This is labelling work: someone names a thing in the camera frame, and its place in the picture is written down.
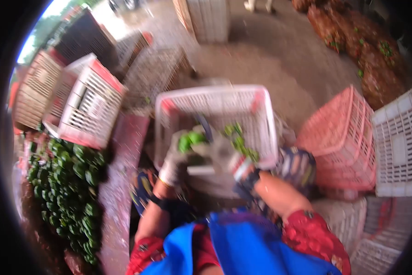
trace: patterned sleeve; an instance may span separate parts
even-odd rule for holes
[[[138,241],[131,252],[126,275],[142,272],[154,261],[160,261],[166,254],[163,250],[164,239],[157,237],[143,238]]]
[[[342,275],[351,275],[349,256],[324,219],[315,212],[299,210],[290,215],[282,241],[291,249],[332,263]]]

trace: sky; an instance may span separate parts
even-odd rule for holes
[[[50,15],[59,15],[62,9],[65,8],[70,1],[71,0],[53,0],[53,2],[51,2],[50,6],[48,6],[48,8],[44,11],[41,17],[47,17]],[[27,38],[19,54],[18,63],[22,63],[24,57],[33,50],[34,40],[35,38],[32,35],[30,35]]]

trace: white glove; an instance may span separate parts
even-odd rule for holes
[[[205,132],[203,126],[197,125],[193,129],[195,132]],[[250,157],[246,157],[236,150],[232,142],[211,127],[211,143],[199,143],[191,145],[194,152],[202,157],[212,159],[214,170],[218,173],[231,173],[237,182],[242,174],[253,163]]]
[[[178,150],[180,137],[186,133],[188,133],[188,131],[181,130],[172,135],[171,145],[159,172],[160,180],[171,187],[180,186],[183,176],[187,171],[188,157],[193,154],[193,152],[181,153]]]

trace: sack of peppers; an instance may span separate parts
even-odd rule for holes
[[[69,241],[74,252],[96,265],[101,223],[97,194],[106,151],[55,138],[44,145],[31,142],[29,147],[27,181],[41,205],[43,220]]]

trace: ground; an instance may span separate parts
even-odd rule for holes
[[[230,1],[229,43],[199,45],[176,17],[173,3],[148,2],[147,9],[115,16],[103,2],[95,18],[116,39],[140,29],[149,30],[157,46],[182,45],[201,77],[227,78],[232,84],[261,84],[270,93],[274,111],[298,133],[313,112],[353,84],[360,90],[357,66],[325,47],[305,14],[288,0],[273,3],[277,13],[245,10],[243,0]]]

